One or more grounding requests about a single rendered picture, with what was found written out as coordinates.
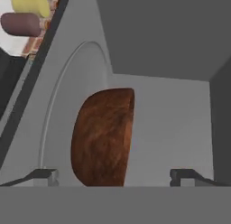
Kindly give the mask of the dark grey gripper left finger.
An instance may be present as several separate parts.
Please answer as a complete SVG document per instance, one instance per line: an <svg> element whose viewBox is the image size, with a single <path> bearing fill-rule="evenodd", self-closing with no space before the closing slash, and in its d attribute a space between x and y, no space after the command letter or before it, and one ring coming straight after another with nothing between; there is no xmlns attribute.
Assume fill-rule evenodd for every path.
<svg viewBox="0 0 231 224"><path fill-rule="evenodd" d="M0 187L54 187L58 186L57 169L35 169L23 178L0 184Z"/></svg>

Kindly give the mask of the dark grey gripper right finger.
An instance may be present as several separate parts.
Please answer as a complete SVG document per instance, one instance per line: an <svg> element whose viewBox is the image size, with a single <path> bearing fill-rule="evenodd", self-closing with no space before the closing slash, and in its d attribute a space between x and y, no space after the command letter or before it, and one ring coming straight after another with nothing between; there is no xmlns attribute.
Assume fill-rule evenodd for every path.
<svg viewBox="0 0 231 224"><path fill-rule="evenodd" d="M211 179L205 178L193 169L171 169L170 177L171 187L231 187L231 184L216 182Z"/></svg>

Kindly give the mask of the brown wooden bowl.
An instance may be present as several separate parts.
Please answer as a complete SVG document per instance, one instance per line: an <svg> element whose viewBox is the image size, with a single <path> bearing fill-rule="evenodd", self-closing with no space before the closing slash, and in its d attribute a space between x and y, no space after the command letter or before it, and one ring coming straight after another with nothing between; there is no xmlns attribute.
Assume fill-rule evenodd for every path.
<svg viewBox="0 0 231 224"><path fill-rule="evenodd" d="M71 139L71 167L86 186L123 186L134 121L134 90L101 90L83 103Z"/></svg>

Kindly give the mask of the black microwave door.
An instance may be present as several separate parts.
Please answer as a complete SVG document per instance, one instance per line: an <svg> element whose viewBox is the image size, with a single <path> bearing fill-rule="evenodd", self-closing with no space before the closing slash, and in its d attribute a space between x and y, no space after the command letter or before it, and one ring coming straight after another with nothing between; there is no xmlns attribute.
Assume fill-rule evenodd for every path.
<svg viewBox="0 0 231 224"><path fill-rule="evenodd" d="M0 47L0 119L2 118L27 59L12 56Z"/></svg>

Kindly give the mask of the round glass microwave turntable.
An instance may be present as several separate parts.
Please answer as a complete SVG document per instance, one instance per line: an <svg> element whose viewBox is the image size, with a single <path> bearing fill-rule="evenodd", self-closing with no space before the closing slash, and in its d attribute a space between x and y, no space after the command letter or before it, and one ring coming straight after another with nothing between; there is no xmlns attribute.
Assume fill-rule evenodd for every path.
<svg viewBox="0 0 231 224"><path fill-rule="evenodd" d="M106 55L96 42L81 44L61 70L47 109L39 166L54 169L62 187L80 186L70 162L71 138L79 110L92 94L107 89Z"/></svg>

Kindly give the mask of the maroon rounded food item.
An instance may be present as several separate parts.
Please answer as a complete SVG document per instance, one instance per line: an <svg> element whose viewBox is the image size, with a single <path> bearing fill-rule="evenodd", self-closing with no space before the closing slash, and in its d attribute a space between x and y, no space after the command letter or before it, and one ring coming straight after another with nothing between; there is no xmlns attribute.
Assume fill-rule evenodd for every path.
<svg viewBox="0 0 231 224"><path fill-rule="evenodd" d="M4 31L14 36L37 37L40 35L40 19L32 13L4 13L0 24Z"/></svg>

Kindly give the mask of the yellow rounded food item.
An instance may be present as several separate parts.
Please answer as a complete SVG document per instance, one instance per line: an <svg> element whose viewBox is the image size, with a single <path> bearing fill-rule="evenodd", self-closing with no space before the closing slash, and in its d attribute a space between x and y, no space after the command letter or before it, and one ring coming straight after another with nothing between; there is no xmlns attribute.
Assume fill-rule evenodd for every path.
<svg viewBox="0 0 231 224"><path fill-rule="evenodd" d="M42 18L50 16L49 0L11 0L16 13L33 13Z"/></svg>

